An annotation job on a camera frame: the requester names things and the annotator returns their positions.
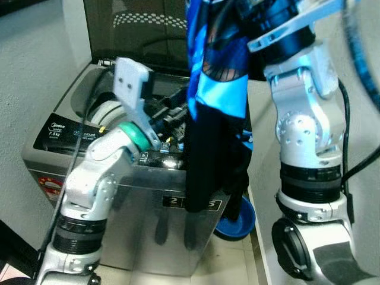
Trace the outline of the silver top-load washing machine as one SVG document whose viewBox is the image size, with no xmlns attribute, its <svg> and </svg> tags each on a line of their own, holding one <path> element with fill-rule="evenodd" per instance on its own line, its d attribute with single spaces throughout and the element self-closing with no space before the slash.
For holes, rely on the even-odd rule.
<svg viewBox="0 0 380 285">
<path fill-rule="evenodd" d="M 55 234 L 68 175 L 84 161 L 90 144 L 131 122 L 112 92 L 115 62 L 84 68 L 23 147 L 27 170 L 55 210 L 38 251 L 33 285 Z M 154 72 L 152 95 L 169 95 L 185 89 L 187 82 L 177 75 Z M 146 114 L 149 97 L 144 97 Z M 161 141 L 158 149 L 141 150 L 118 182 L 95 274 L 99 266 L 105 265 L 164 276 L 190 276 L 200 263 L 215 226 L 231 203 L 230 195 L 215 192 L 207 209 L 187 211 L 186 122 L 182 140 L 171 137 Z"/>
</svg>

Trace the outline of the dark tinted washer lid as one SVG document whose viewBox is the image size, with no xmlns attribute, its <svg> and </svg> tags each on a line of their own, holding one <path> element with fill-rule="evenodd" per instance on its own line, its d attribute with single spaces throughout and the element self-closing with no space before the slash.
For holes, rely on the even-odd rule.
<svg viewBox="0 0 380 285">
<path fill-rule="evenodd" d="M 117 57 L 189 76 L 188 0 L 83 0 L 92 64 Z"/>
</svg>

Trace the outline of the blue plastic basin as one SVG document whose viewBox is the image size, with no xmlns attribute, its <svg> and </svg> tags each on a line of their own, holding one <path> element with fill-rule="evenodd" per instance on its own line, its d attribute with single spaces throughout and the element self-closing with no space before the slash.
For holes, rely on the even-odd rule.
<svg viewBox="0 0 380 285">
<path fill-rule="evenodd" d="M 249 198 L 242 195 L 237 206 L 237 215 L 233 218 L 223 216 L 214 228 L 214 235 L 226 241 L 239 241 L 254 231 L 256 223 L 255 209 Z"/>
</svg>

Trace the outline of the blue and black patterned garment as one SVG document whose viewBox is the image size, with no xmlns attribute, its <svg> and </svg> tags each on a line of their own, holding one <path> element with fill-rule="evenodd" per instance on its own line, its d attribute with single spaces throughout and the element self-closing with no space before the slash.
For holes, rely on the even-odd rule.
<svg viewBox="0 0 380 285">
<path fill-rule="evenodd" d="M 204 211 L 219 190 L 247 187 L 249 50 L 236 0 L 188 0 L 186 209 Z"/>
</svg>

